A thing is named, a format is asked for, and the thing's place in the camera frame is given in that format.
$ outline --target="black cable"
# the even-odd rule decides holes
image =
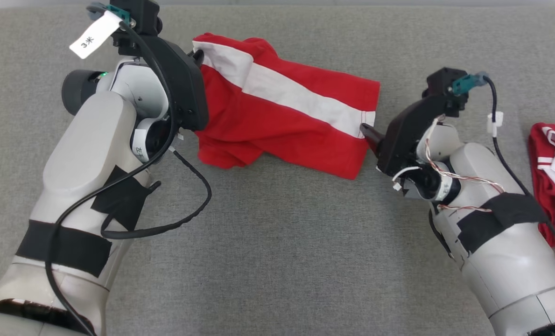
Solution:
[[[97,12],[97,13],[105,13],[105,11],[106,11],[105,8],[97,7],[97,6],[88,6],[87,10],[91,11],[91,12]],[[64,308],[66,308],[66,310],[68,310],[68,312],[70,312],[70,315],[72,315],[72,317],[74,317],[74,319],[81,325],[81,327],[83,327],[84,331],[89,336],[96,336],[96,333],[92,329],[90,323],[88,321],[86,321],[86,319],[84,319],[80,314],[78,314],[78,312],[72,307],[70,302],[68,302],[68,299],[66,299],[66,297],[63,295],[62,291],[58,287],[58,285],[55,281],[55,278],[53,276],[53,269],[52,269],[52,261],[51,260],[53,259],[54,252],[57,250],[56,249],[56,238],[57,238],[57,236],[59,236],[59,230],[62,227],[62,221],[64,219],[66,219],[66,217],[68,217],[68,215],[72,211],[74,211],[76,208],[78,208],[79,206],[84,204],[86,201],[90,200],[90,198],[93,198],[94,196],[96,196],[100,193],[103,193],[104,191],[110,189],[111,187],[114,187],[115,185],[118,185],[119,183],[122,183],[123,181],[126,181],[129,178],[132,178],[134,175],[142,172],[143,170],[145,170],[146,168],[151,166],[151,164],[153,164],[154,162],[157,162],[162,157],[162,155],[164,155],[164,153],[167,151],[167,149],[169,149],[169,146],[171,146],[171,141],[173,140],[174,134],[177,133],[177,128],[178,128],[178,125],[176,123],[176,121],[178,119],[177,119],[177,114],[176,114],[177,112],[176,112],[175,102],[174,102],[173,99],[171,99],[169,86],[167,85],[167,81],[165,80],[165,78],[162,75],[162,70],[159,66],[159,61],[156,59],[155,55],[152,53],[151,49],[145,43],[145,41],[138,34],[136,34],[136,32],[134,32],[134,30],[132,30],[132,28],[130,28],[129,25],[127,25],[123,21],[120,21],[119,22],[119,27],[122,28],[123,30],[125,30],[126,33],[128,33],[128,35],[139,45],[139,47],[143,51],[143,57],[145,58],[147,64],[151,67],[151,70],[153,70],[153,72],[155,72],[157,78],[159,78],[159,80],[162,84],[162,87],[163,87],[164,91],[167,94],[168,102],[169,102],[169,115],[170,115],[170,121],[171,121],[170,122],[170,136],[167,138],[167,140],[164,143],[161,150],[158,151],[158,153],[156,153],[155,155],[153,155],[153,157],[148,162],[142,164],[140,167],[138,167],[135,170],[125,174],[121,178],[113,181],[112,183],[106,184],[103,187],[101,187],[101,188],[93,191],[92,193],[84,196],[80,200],[77,200],[76,203],[72,204],[69,208],[66,209],[66,211],[64,211],[60,215],[60,217],[57,219],[57,221],[54,224],[54,228],[53,228],[53,232],[51,234],[51,238],[49,238],[49,246],[48,246],[48,251],[47,251],[47,254],[46,254],[46,258],[45,258],[45,273],[47,274],[47,280],[49,281],[49,285],[51,285],[51,289],[53,290],[54,294],[57,296],[57,299],[61,302],[62,306],[64,306]]]
[[[141,229],[141,230],[124,231],[124,232],[105,231],[105,229],[107,228],[109,223],[111,223],[111,220],[113,219],[113,216],[115,215],[114,213],[109,213],[107,218],[105,218],[105,221],[103,222],[103,225],[101,225],[101,236],[103,238],[121,240],[121,239],[133,239],[133,238],[150,237],[150,236],[155,236],[157,234],[162,234],[162,233],[167,232],[169,230],[177,229],[177,228],[181,227],[182,224],[184,224],[184,223],[188,223],[194,217],[198,216],[198,214],[201,211],[203,211],[205,206],[207,206],[207,204],[209,204],[209,201],[211,200],[211,185],[209,185],[209,183],[207,182],[207,179],[205,179],[203,174],[200,174],[200,172],[198,170],[196,170],[196,168],[194,168],[194,166],[192,166],[192,164],[190,164],[190,162],[186,161],[186,159],[184,159],[177,151],[172,151],[172,153],[174,153],[174,155],[178,159],[180,159],[180,161],[184,164],[184,166],[187,166],[190,169],[190,171],[192,173],[194,173],[194,175],[197,176],[197,178],[199,178],[201,181],[203,181],[203,184],[204,184],[205,188],[207,189],[207,198],[205,199],[203,204],[201,204],[201,206],[199,206],[198,209],[196,209],[190,215],[188,215],[187,217],[184,217],[183,219],[181,219],[181,220],[179,220],[175,223],[167,224],[167,225],[164,225],[162,227],[146,228],[146,229]]]
[[[489,84],[489,87],[491,87],[491,93],[493,95],[493,110],[491,111],[491,121],[493,122],[493,127],[495,127],[495,112],[497,111],[497,90],[495,89],[495,84],[493,84],[493,81],[489,77],[483,76],[483,79]],[[499,149],[499,143],[497,142],[497,136],[493,136],[493,147],[495,147],[495,154],[497,154],[497,158],[499,159],[501,164],[504,166],[504,168],[507,170],[507,172],[510,174],[510,176],[514,179],[514,181],[516,181],[516,183],[518,184],[520,189],[522,189],[522,192],[526,196],[533,196],[531,194],[531,192],[528,191],[528,189],[524,186],[522,181],[520,181],[518,176],[516,176],[516,174],[514,174],[514,171],[512,171],[510,166],[507,164],[506,160],[504,159],[503,155],[501,154],[501,149]],[[553,226],[551,221],[549,219],[547,219],[545,221],[545,224],[549,228],[549,231],[551,231],[551,233],[555,237],[555,227]]]

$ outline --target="teal connector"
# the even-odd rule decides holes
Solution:
[[[485,71],[478,72],[474,75],[465,75],[461,79],[456,79],[452,83],[452,92],[459,96],[472,90],[474,87],[483,86],[487,84],[483,77],[489,76]]]
[[[111,11],[111,13],[114,13],[120,19],[122,19],[126,25],[130,26],[130,13],[128,13],[127,11],[119,7],[115,7],[111,5],[107,5],[106,8],[108,11]]]

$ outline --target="black velcro strap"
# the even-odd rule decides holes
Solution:
[[[111,183],[126,172],[115,166],[105,184]],[[151,190],[143,187],[134,177],[119,183],[94,198],[91,209],[102,213],[114,213],[113,218],[128,231],[134,231],[141,210]]]
[[[54,224],[28,221],[28,231],[24,235],[16,255],[45,261]],[[96,234],[61,227],[57,236],[57,247],[52,255],[53,264],[68,266],[98,277],[107,264],[111,242]]]
[[[485,202],[481,208],[492,212],[473,211],[458,222],[462,232],[458,239],[469,253],[505,229],[519,223],[540,223],[547,215],[532,196],[503,193]]]

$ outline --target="black cylindrical cap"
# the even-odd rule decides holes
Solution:
[[[62,84],[62,102],[71,115],[76,115],[87,99],[97,89],[98,77],[102,71],[74,70]]]

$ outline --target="white wall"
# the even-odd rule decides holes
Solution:
[[[0,8],[89,4],[92,0],[0,0]],[[159,4],[200,5],[438,5],[438,6],[555,6],[555,0],[158,0]]]

